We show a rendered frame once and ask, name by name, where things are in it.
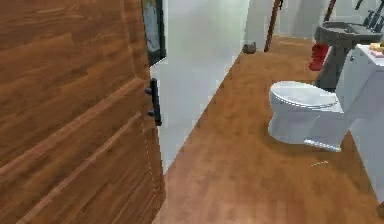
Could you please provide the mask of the small grey floor object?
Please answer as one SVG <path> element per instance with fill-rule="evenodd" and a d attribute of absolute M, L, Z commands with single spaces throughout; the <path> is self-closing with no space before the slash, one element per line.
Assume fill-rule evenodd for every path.
<path fill-rule="evenodd" d="M 242 48 L 242 52 L 245 54 L 254 54 L 257 51 L 256 43 L 245 44 Z"/>

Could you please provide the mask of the white toilet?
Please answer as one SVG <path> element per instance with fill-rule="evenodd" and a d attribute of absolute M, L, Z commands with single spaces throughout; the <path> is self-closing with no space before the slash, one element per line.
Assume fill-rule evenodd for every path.
<path fill-rule="evenodd" d="M 298 81 L 273 83 L 270 136 L 284 143 L 340 151 L 355 121 L 384 110 L 384 58 L 375 58 L 371 50 L 384 53 L 378 44 L 359 44 L 347 54 L 334 92 Z"/>

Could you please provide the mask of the brown wooden room door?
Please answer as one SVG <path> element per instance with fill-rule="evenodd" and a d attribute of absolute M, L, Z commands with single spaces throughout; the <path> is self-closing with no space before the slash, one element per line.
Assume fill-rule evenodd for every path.
<path fill-rule="evenodd" d="M 142 0 L 0 0 L 0 224 L 152 224 Z"/>

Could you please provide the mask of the red cloth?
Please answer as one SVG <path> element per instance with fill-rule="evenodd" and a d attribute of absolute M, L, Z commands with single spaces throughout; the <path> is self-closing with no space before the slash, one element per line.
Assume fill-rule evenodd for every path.
<path fill-rule="evenodd" d="M 312 61 L 309 63 L 309 69 L 311 71 L 320 71 L 322 69 L 328 50 L 329 46 L 326 44 L 315 43 L 312 46 Z"/>

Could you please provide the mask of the black sink faucet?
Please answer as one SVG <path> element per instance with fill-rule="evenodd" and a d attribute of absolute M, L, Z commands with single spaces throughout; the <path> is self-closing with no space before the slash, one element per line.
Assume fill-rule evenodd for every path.
<path fill-rule="evenodd" d="M 369 10 L 367 17 L 363 21 L 363 26 L 370 29 L 374 33 L 380 33 L 384 28 L 384 0 L 381 0 L 379 7 L 376 10 Z"/>

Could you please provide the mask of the black framed wall picture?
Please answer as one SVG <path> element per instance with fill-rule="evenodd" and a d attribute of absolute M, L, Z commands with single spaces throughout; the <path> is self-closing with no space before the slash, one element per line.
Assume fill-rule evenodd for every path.
<path fill-rule="evenodd" d="M 149 65 L 166 57 L 163 0 L 141 0 Z"/>

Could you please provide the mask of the brown wooden post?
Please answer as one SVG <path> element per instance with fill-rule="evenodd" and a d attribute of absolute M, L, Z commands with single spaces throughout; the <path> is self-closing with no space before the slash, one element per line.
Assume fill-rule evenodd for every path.
<path fill-rule="evenodd" d="M 265 47 L 264 47 L 265 52 L 268 52 L 270 49 L 272 37 L 275 29 L 275 24 L 277 20 L 277 15 L 280 9 L 281 9 L 281 0 L 274 0 L 272 11 L 271 11 L 270 22 L 268 26 L 267 38 L 266 38 Z"/>

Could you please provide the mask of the dark grey pedestal sink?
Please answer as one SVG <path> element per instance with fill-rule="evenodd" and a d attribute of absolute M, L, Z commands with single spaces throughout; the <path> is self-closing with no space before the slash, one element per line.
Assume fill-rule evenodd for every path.
<path fill-rule="evenodd" d="M 321 89 L 334 92 L 347 54 L 357 44 L 380 42 L 383 33 L 376 32 L 363 24 L 326 21 L 317 26 L 314 37 L 318 43 L 330 47 L 330 51 L 327 53 L 316 78 L 315 85 Z"/>

